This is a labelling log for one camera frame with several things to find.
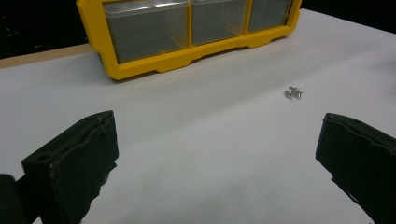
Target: metal screw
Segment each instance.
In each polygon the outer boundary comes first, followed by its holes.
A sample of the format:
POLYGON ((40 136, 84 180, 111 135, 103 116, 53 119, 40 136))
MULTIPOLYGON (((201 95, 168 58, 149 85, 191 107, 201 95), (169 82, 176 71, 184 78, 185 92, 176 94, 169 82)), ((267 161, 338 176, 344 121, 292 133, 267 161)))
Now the metal screw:
POLYGON ((284 94, 287 98, 294 97, 296 99, 301 99, 301 95, 303 94, 303 92, 300 91, 300 89, 297 87, 289 86, 289 89, 285 91, 284 94))

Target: yellow storage bin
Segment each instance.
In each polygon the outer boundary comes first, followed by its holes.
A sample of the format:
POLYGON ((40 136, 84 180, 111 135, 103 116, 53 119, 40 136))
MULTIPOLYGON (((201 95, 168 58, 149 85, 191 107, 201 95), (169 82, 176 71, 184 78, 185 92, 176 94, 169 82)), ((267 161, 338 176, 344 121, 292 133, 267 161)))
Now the yellow storage bin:
POLYGON ((78 0, 89 42, 120 80, 290 34, 302 0, 78 0))

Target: storage drawer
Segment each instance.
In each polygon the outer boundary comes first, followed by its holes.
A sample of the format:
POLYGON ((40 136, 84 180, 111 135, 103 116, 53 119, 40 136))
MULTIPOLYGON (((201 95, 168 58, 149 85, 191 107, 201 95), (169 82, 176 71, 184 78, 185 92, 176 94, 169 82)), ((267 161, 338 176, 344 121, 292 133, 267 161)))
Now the storage drawer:
POLYGON ((105 3, 106 21, 119 63, 187 47, 183 0, 105 3))
POLYGON ((247 0, 193 0, 192 44, 241 35, 246 7, 247 0))
POLYGON ((253 0, 248 31, 285 25, 292 0, 253 0))

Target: table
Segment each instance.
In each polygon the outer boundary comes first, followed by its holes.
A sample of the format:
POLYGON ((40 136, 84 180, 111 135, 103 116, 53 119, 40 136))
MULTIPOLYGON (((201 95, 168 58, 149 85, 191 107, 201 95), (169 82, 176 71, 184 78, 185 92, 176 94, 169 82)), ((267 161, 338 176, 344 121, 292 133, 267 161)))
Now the table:
POLYGON ((164 74, 116 82, 95 52, 2 69, 0 171, 106 110, 120 158, 83 223, 373 223, 315 151, 328 112, 396 136, 396 38, 302 9, 286 38, 164 74))

